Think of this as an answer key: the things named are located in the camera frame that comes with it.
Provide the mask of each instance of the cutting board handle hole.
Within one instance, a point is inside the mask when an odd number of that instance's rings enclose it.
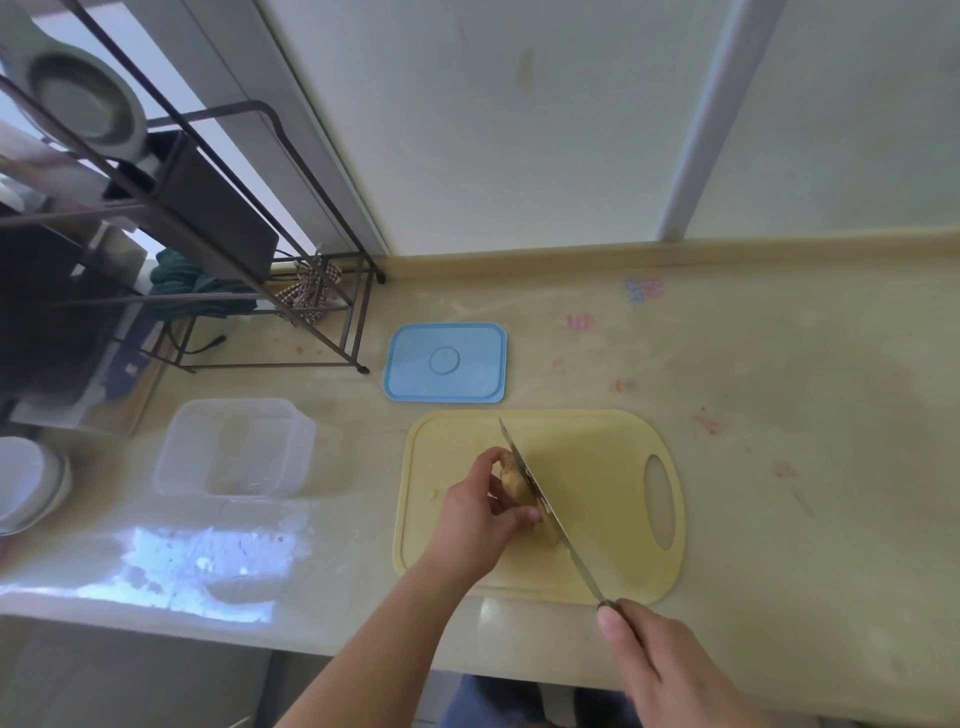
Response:
[[[657,546],[666,551],[673,545],[676,518],[673,512],[673,491],[663,463],[656,455],[647,458],[643,469],[643,498],[647,504],[647,519]]]

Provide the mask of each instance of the dish rack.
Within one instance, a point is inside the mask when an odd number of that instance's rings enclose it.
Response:
[[[227,368],[284,368],[284,367],[353,367],[360,374],[369,374],[370,369],[362,365],[357,356],[360,352],[360,341],[363,335],[364,324],[367,318],[367,310],[370,303],[373,282],[385,283],[386,277],[382,270],[376,265],[371,255],[364,248],[358,239],[356,233],[350,227],[343,214],[325,192],[320,181],[306,165],[303,157],[294,147],[290,138],[283,129],[279,115],[268,104],[262,101],[248,100],[234,104],[225,104],[209,109],[201,109],[180,113],[160,93],[147,76],[136,66],[135,63],[120,49],[120,47],[110,38],[110,36],[100,27],[100,25],[90,16],[90,14],[81,6],[77,0],[62,0],[62,4],[70,10],[86,28],[106,47],[114,58],[133,76],[133,78],[156,100],[158,104],[167,112],[168,116],[150,119],[147,121],[148,129],[157,129],[160,127],[177,127],[186,137],[186,139],[196,149],[202,152],[212,163],[214,168],[226,178],[233,187],[240,192],[246,203],[255,209],[271,228],[278,234],[279,238],[286,240],[291,248],[296,251],[296,255],[284,255],[279,251],[274,252],[272,266],[269,275],[260,277],[248,265],[237,258],[231,252],[228,246],[211,239],[211,236],[198,229],[195,224],[185,222],[183,217],[177,212],[171,210],[161,199],[161,196],[146,191],[138,185],[131,174],[124,170],[124,165],[120,168],[111,165],[108,160],[91,148],[83,139],[73,134],[66,126],[50,113],[39,101],[29,93],[25,92],[19,86],[14,84],[9,78],[0,74],[0,91],[10,96],[22,109],[27,109],[31,115],[39,117],[44,122],[44,129],[51,129],[56,132],[59,142],[73,151],[71,156],[79,157],[90,161],[100,172],[106,175],[111,185],[110,187],[118,190],[123,199],[103,200],[98,206],[88,206],[81,209],[70,209],[67,211],[39,212],[32,214],[12,214],[0,217],[0,230],[19,228],[26,226],[46,225],[57,222],[65,222],[77,219],[103,220],[105,218],[123,217],[125,215],[134,216],[135,213],[149,215],[149,219],[155,221],[157,225],[163,226],[168,231],[173,231],[182,241],[193,250],[198,251],[207,260],[212,260],[218,270],[228,270],[231,273],[230,279],[242,281],[251,289],[250,292],[209,292],[209,293],[176,293],[176,294],[143,294],[133,288],[117,283],[126,295],[119,295],[102,299],[57,299],[48,302],[30,302],[44,306],[92,306],[92,305],[127,305],[133,303],[208,303],[208,302],[227,302],[237,300],[259,300],[267,301],[273,305],[273,308],[257,308],[252,311],[238,313],[229,313],[228,315],[252,315],[252,314],[275,314],[285,318],[297,328],[304,329],[311,336],[323,342],[330,350],[337,355],[335,361],[280,361],[280,362],[245,362],[245,363],[218,363],[218,364],[194,364],[184,363],[183,358],[189,355],[190,336],[193,333],[194,326],[197,323],[198,316],[189,316],[186,319],[183,335],[177,346],[177,353],[173,358],[164,356],[161,353],[163,343],[167,334],[170,333],[171,323],[165,323],[164,331],[156,338],[156,342],[150,349],[143,349],[140,345],[126,341],[124,338],[113,336],[113,340],[121,346],[140,351],[152,359],[156,359],[165,365],[176,367],[190,374],[196,374],[201,369],[227,369]],[[268,210],[240,180],[239,177],[224,163],[221,157],[210,147],[204,138],[193,128],[191,122],[204,119],[216,119],[225,116],[232,116],[241,113],[259,113],[267,118],[273,127],[277,141],[281,144],[287,155],[297,166],[303,177],[307,180],[313,191],[319,199],[323,201],[327,210],[336,220],[340,229],[346,235],[353,251],[345,253],[310,255],[290,232],[285,229]],[[351,278],[349,283],[342,285],[338,282],[336,276],[330,275],[329,263],[333,263],[340,269],[344,278]],[[286,263],[288,270],[275,272],[276,264]],[[316,307],[294,307],[285,303],[276,290],[278,283],[291,283],[296,278],[296,273],[290,269],[295,264],[307,265],[313,268],[313,271],[327,287],[332,295],[340,299],[339,302],[323,303]],[[340,329],[339,339],[336,341],[324,335],[312,323],[318,317],[329,312],[344,312],[344,320]]]

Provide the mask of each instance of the knife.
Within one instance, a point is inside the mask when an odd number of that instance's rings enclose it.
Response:
[[[516,443],[514,438],[510,436],[510,433],[507,431],[507,426],[503,424],[502,418],[497,418],[497,421],[500,422],[500,434],[503,435],[503,439],[507,441],[507,445],[510,446],[510,452],[514,454],[514,459],[516,463],[520,466],[520,472],[523,473],[523,478],[527,481],[527,485],[530,486],[530,490],[534,494],[534,498],[542,506],[542,510],[546,513],[547,519],[550,520],[550,523],[557,530],[557,533],[560,534],[560,540],[564,543],[566,552],[570,554],[570,561],[573,562],[573,566],[577,568],[577,571],[580,573],[580,578],[584,580],[584,583],[587,585],[587,588],[590,590],[590,593],[593,595],[593,598],[597,601],[597,609],[600,607],[610,607],[618,615],[620,615],[627,625],[630,627],[630,630],[634,633],[636,641],[640,643],[641,647],[644,647],[643,638],[640,636],[640,633],[636,631],[636,627],[630,621],[630,618],[627,617],[626,613],[623,611],[623,608],[617,604],[612,599],[607,599],[603,596],[603,592],[600,591],[600,587],[597,586],[596,579],[593,578],[593,575],[590,573],[590,569],[587,568],[587,564],[584,563],[584,560],[580,558],[580,554],[577,553],[577,549],[573,547],[573,544],[570,542],[570,537],[566,535],[563,525],[560,523],[560,519],[557,518],[557,514],[554,512],[553,508],[550,507],[550,501],[546,499],[546,496],[543,494],[543,490],[540,488],[537,479],[534,478],[534,474],[530,472],[530,467],[527,465],[527,461],[523,459],[523,455],[520,454],[520,451],[516,448]]]

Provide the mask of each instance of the yellow cutting board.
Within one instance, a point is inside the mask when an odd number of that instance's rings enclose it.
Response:
[[[620,410],[440,410],[407,436],[394,533],[394,565],[404,573],[426,548],[446,490],[491,446],[506,447],[502,417],[560,522],[607,598],[650,603],[664,596],[684,558],[680,480],[657,432]],[[670,548],[647,519],[644,472],[657,456],[673,497]],[[563,546],[533,533],[514,538],[500,563],[471,592],[572,604],[595,600]]]

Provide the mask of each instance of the countertop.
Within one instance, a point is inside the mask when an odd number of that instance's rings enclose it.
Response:
[[[944,257],[377,286],[369,376],[168,369],[132,439],[52,433],[76,492],[14,538],[0,612],[335,653],[396,581],[404,441],[435,408],[383,394],[390,336],[495,321],[509,335],[501,406],[620,408],[660,433],[687,545],[656,608],[685,620],[743,691],[783,709],[956,723],[958,280],[960,260]],[[322,351],[273,317],[210,321],[193,341],[221,331],[208,360]],[[314,418],[302,497],[158,495],[166,426],[202,397],[284,397]],[[468,597],[434,667],[618,685],[580,606]]]

